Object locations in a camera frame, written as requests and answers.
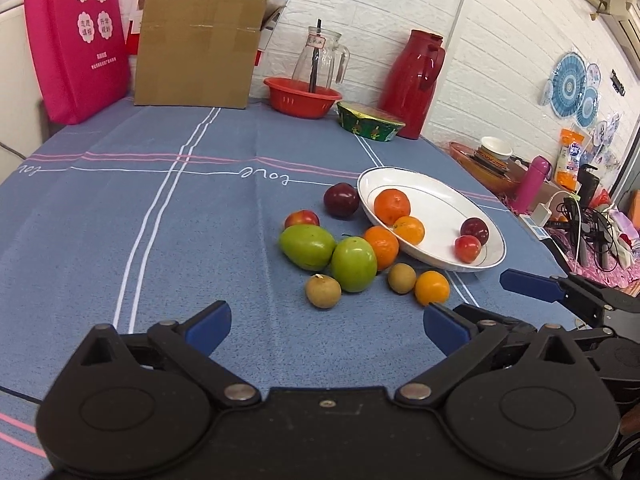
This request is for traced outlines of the brown cardboard box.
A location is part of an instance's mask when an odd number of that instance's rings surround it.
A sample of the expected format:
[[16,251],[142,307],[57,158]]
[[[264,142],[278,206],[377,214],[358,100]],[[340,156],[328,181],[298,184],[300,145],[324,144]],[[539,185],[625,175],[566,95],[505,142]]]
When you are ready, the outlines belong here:
[[266,0],[145,0],[137,105],[247,106]]

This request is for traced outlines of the green apple-like fruit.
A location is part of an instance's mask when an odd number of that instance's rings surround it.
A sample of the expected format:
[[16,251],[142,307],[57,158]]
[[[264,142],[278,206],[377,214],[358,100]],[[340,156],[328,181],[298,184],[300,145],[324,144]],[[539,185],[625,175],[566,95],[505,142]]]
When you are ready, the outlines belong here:
[[364,238],[351,236],[336,245],[329,269],[344,292],[358,294],[373,282],[378,262],[372,246]]

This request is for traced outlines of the small orange kumquat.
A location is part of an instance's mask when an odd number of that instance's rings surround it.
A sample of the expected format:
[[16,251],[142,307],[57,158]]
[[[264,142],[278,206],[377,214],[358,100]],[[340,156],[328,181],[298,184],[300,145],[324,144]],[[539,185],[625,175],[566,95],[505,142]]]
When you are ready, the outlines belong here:
[[405,242],[418,246],[425,236],[425,226],[418,219],[411,216],[398,218],[392,225],[392,231]]

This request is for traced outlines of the red thermos jug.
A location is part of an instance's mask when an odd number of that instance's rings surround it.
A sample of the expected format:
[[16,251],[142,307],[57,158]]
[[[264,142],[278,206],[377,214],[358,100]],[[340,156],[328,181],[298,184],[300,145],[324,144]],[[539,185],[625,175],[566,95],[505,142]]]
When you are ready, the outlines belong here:
[[400,119],[398,136],[418,140],[444,66],[442,36],[413,29],[392,65],[378,100],[378,108]]

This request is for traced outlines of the white appliance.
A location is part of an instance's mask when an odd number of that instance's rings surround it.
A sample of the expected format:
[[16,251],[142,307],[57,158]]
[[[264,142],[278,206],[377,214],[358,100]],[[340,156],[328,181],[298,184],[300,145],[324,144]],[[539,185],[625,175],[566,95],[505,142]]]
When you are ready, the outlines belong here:
[[1,180],[49,136],[32,64],[23,0],[1,0]]

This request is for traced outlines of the green instant noodle bowl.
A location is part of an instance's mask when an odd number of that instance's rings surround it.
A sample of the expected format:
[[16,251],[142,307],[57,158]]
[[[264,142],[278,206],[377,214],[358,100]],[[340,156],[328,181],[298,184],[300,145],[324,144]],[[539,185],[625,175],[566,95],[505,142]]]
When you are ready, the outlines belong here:
[[344,130],[372,141],[390,142],[405,127],[399,118],[372,106],[338,101],[336,108]]

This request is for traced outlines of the pink tote bag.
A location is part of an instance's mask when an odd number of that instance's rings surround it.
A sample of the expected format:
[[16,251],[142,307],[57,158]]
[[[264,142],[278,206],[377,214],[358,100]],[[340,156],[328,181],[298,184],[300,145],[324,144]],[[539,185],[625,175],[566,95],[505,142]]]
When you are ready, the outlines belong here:
[[118,0],[24,0],[44,108],[76,125],[120,100],[129,89],[129,61]]

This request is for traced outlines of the red apple-like plum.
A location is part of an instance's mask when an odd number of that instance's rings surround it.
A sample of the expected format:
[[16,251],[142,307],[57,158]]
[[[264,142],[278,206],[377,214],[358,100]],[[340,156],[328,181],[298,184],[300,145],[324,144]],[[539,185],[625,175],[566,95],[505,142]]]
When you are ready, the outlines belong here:
[[454,241],[454,255],[463,263],[473,263],[480,255],[482,243],[473,235],[460,235]]

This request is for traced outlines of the dark plum beside plate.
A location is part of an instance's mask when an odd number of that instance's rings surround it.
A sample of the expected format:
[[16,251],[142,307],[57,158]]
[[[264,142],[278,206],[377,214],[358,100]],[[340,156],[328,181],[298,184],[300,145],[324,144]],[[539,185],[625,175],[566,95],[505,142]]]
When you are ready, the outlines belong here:
[[332,217],[347,219],[358,210],[360,199],[356,188],[346,182],[340,182],[326,190],[323,205]]

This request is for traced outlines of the yellow orange kumquat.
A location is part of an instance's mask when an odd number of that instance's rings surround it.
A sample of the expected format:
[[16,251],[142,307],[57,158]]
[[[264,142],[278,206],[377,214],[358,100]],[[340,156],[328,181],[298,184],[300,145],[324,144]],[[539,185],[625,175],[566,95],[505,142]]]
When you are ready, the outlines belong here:
[[420,306],[443,304],[450,296],[448,280],[439,272],[429,270],[423,272],[413,287],[414,296]]

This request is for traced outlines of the large orange tangerine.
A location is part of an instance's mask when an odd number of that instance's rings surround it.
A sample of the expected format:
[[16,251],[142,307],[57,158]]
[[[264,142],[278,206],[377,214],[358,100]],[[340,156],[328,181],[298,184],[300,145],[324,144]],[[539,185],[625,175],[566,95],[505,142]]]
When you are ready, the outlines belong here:
[[372,247],[378,272],[389,268],[396,260],[399,252],[399,243],[396,236],[382,226],[371,226],[362,236]]

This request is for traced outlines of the brown longan fruit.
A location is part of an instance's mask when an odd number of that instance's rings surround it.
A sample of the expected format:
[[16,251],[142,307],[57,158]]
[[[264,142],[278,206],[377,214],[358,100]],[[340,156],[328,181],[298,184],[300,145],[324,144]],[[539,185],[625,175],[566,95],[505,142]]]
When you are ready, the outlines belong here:
[[337,280],[324,274],[314,274],[305,284],[308,301],[318,309],[328,310],[337,305],[342,296]]
[[408,294],[416,284],[416,271],[407,263],[396,263],[387,273],[387,284],[398,295]]

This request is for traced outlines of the pink bottle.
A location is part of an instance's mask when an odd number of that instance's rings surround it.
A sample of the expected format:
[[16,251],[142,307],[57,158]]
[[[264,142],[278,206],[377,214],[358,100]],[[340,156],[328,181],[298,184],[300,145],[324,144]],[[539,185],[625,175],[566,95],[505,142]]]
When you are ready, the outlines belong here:
[[510,207],[516,214],[526,214],[529,205],[547,180],[551,164],[544,156],[536,156],[525,171],[516,189]]

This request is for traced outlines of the small red plum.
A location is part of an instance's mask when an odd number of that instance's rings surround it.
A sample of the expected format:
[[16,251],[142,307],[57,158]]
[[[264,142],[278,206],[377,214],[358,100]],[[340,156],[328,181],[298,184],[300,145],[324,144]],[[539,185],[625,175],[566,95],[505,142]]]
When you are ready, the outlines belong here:
[[289,214],[285,219],[284,227],[288,229],[291,226],[299,226],[300,224],[320,226],[320,219],[312,210],[302,209]]

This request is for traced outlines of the green mango fruit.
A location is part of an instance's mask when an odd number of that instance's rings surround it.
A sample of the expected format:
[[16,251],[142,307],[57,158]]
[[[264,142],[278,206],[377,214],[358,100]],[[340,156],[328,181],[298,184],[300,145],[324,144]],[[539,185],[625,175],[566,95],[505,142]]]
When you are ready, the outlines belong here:
[[279,237],[279,247],[286,258],[306,271],[324,270],[333,255],[336,241],[321,226],[296,224],[286,228]]

